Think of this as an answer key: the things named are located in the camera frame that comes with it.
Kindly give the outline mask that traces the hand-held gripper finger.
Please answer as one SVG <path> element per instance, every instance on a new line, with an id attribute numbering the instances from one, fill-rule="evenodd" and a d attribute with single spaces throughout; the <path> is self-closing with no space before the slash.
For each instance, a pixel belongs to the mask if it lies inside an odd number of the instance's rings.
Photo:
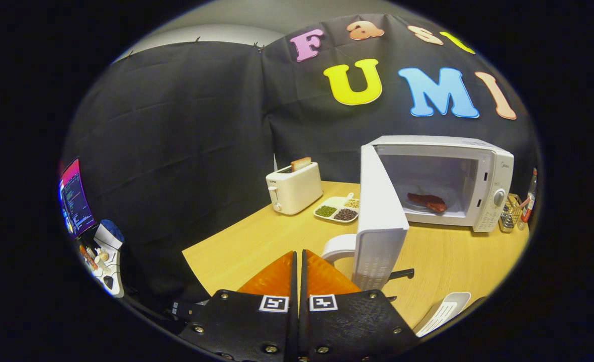
<path id="1" fill-rule="evenodd" d="M 389 361 L 419 342 L 382 291 L 361 291 L 322 257 L 303 251 L 300 357 L 308 361 Z"/>
<path id="2" fill-rule="evenodd" d="M 227 361 L 295 361 L 296 261 L 289 251 L 236 291 L 218 290 L 180 339 Z"/>

